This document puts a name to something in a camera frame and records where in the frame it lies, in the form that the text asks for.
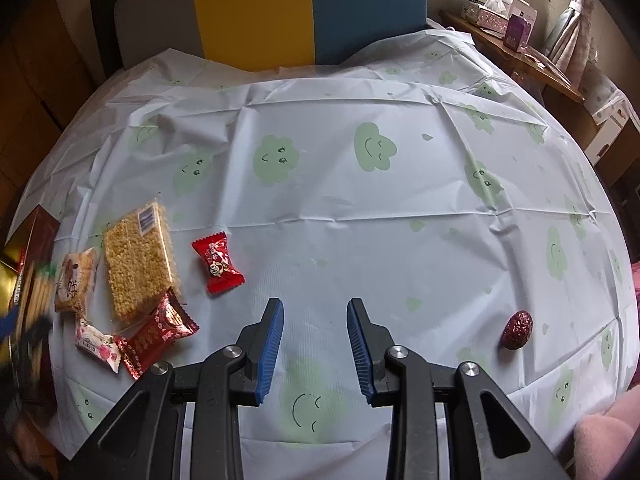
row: barcode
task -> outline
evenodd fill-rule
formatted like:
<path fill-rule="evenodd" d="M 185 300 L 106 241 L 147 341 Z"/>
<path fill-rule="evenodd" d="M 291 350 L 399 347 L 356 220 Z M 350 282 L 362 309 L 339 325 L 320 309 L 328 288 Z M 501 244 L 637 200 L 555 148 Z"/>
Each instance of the barcode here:
<path fill-rule="evenodd" d="M 140 236 L 144 236 L 155 227 L 156 215 L 153 206 L 149 206 L 138 213 L 138 224 L 140 224 Z"/>

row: headboard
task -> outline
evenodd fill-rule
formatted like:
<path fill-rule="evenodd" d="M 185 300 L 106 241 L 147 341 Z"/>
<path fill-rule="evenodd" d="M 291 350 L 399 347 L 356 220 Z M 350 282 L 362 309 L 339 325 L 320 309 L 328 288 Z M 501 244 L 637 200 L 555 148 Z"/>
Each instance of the headboard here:
<path fill-rule="evenodd" d="M 373 41 L 425 28 L 427 13 L 427 0 L 91 3 L 107 76 L 119 57 L 130 68 L 169 47 L 243 70 L 338 64 Z"/>

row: silver screw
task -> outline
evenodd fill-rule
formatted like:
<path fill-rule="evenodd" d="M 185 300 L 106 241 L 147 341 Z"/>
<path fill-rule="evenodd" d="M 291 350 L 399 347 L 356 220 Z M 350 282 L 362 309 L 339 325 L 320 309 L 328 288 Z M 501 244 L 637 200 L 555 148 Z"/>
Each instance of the silver screw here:
<path fill-rule="evenodd" d="M 396 359 L 403 359 L 409 355 L 409 351 L 404 346 L 400 345 L 393 345 L 389 347 L 387 352 L 389 352 L 391 357 L 395 357 Z"/>
<path fill-rule="evenodd" d="M 242 353 L 242 349 L 238 345 L 229 345 L 225 346 L 222 353 L 225 357 L 235 358 L 238 357 Z"/>
<path fill-rule="evenodd" d="M 466 363 L 462 363 L 460 367 L 462 373 L 468 375 L 469 377 L 475 377 L 480 373 L 480 367 L 471 361 L 467 361 Z"/>
<path fill-rule="evenodd" d="M 169 363 L 167 361 L 158 361 L 151 365 L 151 373 L 153 375 L 164 375 L 169 371 Z"/>

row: small snack packet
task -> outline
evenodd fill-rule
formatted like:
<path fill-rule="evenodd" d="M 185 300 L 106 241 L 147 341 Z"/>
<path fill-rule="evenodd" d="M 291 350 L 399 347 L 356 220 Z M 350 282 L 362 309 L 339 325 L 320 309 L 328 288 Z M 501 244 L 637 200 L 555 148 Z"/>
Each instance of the small snack packet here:
<path fill-rule="evenodd" d="M 93 247 L 84 253 L 69 253 L 62 261 L 54 301 L 56 312 L 72 311 L 86 317 L 94 294 L 98 257 Z"/>
<path fill-rule="evenodd" d="M 233 266 L 226 248 L 226 233 L 216 233 L 191 243 L 209 268 L 207 290 L 211 294 L 224 292 L 244 283 L 244 276 Z"/>
<path fill-rule="evenodd" d="M 107 363 L 111 370 L 118 373 L 120 349 L 114 343 L 113 336 L 104 335 L 81 317 L 76 320 L 76 346 Z"/>
<path fill-rule="evenodd" d="M 116 336 L 114 340 L 122 352 L 127 370 L 137 380 L 158 360 L 167 346 L 177 339 L 195 334 L 199 328 L 180 306 L 173 290 L 169 289 L 132 337 Z"/>
<path fill-rule="evenodd" d="M 104 232 L 104 254 L 116 316 L 124 326 L 149 314 L 170 287 L 180 298 L 164 207 L 156 200 Z"/>

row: brown wooden wall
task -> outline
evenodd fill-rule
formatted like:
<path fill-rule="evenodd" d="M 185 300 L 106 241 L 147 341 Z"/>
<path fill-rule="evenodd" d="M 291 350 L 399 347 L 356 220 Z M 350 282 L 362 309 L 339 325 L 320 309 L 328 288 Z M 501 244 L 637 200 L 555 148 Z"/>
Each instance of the brown wooden wall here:
<path fill-rule="evenodd" d="M 94 89 L 56 0 L 31 0 L 0 41 L 0 218 Z"/>

